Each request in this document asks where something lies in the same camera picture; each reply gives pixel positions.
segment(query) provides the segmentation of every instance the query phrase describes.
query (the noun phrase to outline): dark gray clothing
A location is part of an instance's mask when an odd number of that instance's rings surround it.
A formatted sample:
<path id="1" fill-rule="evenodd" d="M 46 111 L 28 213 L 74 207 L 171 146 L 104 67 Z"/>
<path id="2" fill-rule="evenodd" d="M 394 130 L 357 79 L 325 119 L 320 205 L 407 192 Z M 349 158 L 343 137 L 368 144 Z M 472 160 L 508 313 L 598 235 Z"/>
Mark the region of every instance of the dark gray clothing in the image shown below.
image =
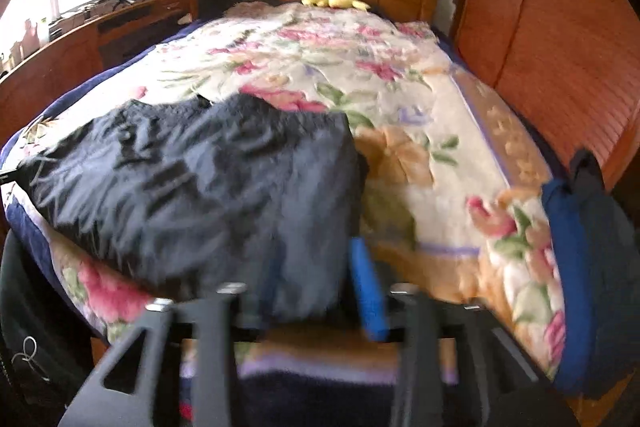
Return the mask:
<path id="1" fill-rule="evenodd" d="M 357 234 L 361 163 L 341 113 L 238 94 L 132 100 L 23 160 L 18 184 L 58 231 L 174 299 L 245 282 L 263 316 L 321 316 Z"/>

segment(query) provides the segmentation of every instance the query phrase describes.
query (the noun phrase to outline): bed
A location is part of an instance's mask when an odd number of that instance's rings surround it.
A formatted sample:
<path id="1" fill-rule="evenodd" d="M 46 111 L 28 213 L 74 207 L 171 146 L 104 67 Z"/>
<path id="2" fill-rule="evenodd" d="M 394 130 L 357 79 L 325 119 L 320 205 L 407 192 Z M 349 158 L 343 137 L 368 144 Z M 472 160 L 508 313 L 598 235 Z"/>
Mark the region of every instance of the bed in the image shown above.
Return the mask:
<path id="1" fill-rule="evenodd" d="M 341 110 L 370 168 L 361 229 L 375 257 L 437 298 L 483 299 L 553 378 L 569 338 L 540 199 L 548 162 L 500 96 L 438 45 L 428 25 L 435 0 L 365 1 L 394 22 L 256 1 L 193 23 L 64 95 L 10 140 L 2 167 L 132 98 L 217 102 L 244 92 L 283 110 Z M 55 232 L 20 188 L 5 185 L 2 203 L 49 282 L 108 341 L 153 298 Z M 443 357 L 443 378 L 454 380 L 446 346 Z M 275 363 L 388 383 L 395 358 L 357 332 L 276 328 L 241 370 Z"/>

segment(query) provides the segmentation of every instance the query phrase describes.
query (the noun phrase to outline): floral bedspread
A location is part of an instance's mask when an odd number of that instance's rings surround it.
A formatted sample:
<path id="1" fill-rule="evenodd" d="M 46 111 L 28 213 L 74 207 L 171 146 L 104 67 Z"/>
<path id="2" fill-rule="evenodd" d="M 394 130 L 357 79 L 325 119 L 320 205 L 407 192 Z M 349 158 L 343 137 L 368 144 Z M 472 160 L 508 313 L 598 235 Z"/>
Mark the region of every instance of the floral bedspread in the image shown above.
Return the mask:
<path id="1" fill-rule="evenodd" d="M 452 64 L 425 23 L 240 4 L 34 122 L 4 167 L 130 98 L 215 102 L 235 92 L 283 110 L 346 113 L 370 167 L 361 232 L 371 251 L 436 298 L 484 299 L 554 375 L 564 301 L 540 203 L 548 168 L 504 102 Z M 17 186 L 5 185 L 2 201 L 24 207 L 71 300 L 115 340 L 152 296 L 55 232 Z"/>

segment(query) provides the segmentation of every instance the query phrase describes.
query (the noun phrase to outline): orange flower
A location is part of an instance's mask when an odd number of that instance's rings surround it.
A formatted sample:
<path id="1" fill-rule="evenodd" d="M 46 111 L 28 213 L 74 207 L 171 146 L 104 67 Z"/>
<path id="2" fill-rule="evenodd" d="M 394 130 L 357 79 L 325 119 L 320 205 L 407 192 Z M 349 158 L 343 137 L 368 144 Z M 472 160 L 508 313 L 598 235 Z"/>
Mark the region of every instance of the orange flower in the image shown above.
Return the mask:
<path id="1" fill-rule="evenodd" d="M 356 148 L 367 158 L 369 176 L 392 184 L 431 187 L 429 152 L 400 127 L 360 128 Z"/>

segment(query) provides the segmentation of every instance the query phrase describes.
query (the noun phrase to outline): floral blanket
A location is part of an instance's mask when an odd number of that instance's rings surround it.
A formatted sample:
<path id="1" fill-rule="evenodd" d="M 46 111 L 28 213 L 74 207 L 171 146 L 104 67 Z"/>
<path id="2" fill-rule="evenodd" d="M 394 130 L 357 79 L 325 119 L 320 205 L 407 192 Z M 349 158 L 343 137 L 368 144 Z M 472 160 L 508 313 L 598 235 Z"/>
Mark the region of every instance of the floral blanket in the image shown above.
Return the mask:
<path id="1" fill-rule="evenodd" d="M 504 102 L 452 64 L 425 23 L 240 4 L 159 44 L 57 118 L 35 121 L 4 167 L 130 98 L 155 104 L 199 94 L 216 102 L 238 91 L 283 110 L 343 111 L 369 163 L 361 232 L 373 254 L 436 298 L 484 299 L 554 375 L 564 301 L 540 203 L 548 167 Z M 57 277 L 94 328 L 114 341 L 136 320 L 150 293 L 54 231 L 17 186 L 2 188 L 2 202 L 20 204 L 40 229 Z M 378 348 L 345 341 L 338 356 L 333 338 L 322 344 L 321 335 L 287 331 L 247 360 L 255 365 L 259 353 L 278 352 L 287 360 L 304 353 L 325 367 L 383 363 Z"/>

